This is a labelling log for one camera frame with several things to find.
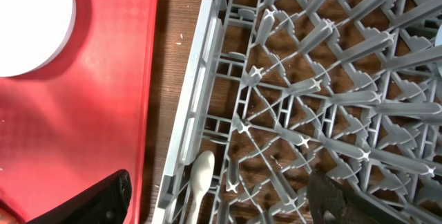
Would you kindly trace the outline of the light blue bowl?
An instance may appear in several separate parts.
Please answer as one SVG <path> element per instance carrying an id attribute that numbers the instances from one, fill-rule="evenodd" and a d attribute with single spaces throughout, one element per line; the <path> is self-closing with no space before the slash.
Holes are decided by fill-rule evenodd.
<path id="1" fill-rule="evenodd" d="M 434 45 L 435 46 L 441 46 L 442 45 L 442 25 L 439 26 L 438 32 L 436 34 Z"/>

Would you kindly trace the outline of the light blue plate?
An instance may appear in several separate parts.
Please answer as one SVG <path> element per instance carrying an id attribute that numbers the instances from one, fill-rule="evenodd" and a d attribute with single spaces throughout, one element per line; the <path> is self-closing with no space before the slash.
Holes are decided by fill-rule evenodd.
<path id="1" fill-rule="evenodd" d="M 51 62 L 68 42 L 75 18 L 75 0 L 1 0 L 1 76 Z"/>

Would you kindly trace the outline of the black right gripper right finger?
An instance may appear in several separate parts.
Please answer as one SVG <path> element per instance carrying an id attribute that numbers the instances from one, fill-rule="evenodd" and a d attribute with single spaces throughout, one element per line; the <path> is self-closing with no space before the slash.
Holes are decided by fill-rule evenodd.
<path id="1" fill-rule="evenodd" d="M 395 224 L 397 218 L 329 176 L 309 175 L 307 199 L 314 224 Z"/>

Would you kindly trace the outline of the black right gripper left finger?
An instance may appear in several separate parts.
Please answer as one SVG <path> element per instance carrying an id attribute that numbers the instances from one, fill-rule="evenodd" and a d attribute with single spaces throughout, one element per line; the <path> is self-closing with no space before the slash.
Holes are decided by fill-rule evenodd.
<path id="1" fill-rule="evenodd" d="M 131 196 L 129 172 L 120 169 L 28 224 L 123 224 Z"/>

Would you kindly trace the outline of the white plastic spoon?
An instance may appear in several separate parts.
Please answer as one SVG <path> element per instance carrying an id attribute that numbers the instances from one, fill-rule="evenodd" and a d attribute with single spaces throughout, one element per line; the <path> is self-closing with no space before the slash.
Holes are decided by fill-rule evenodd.
<path id="1" fill-rule="evenodd" d="M 190 185 L 193 192 L 193 202 L 187 218 L 187 224 L 196 224 L 204 195 L 211 186 L 215 156 L 212 151 L 202 152 L 193 163 Z"/>

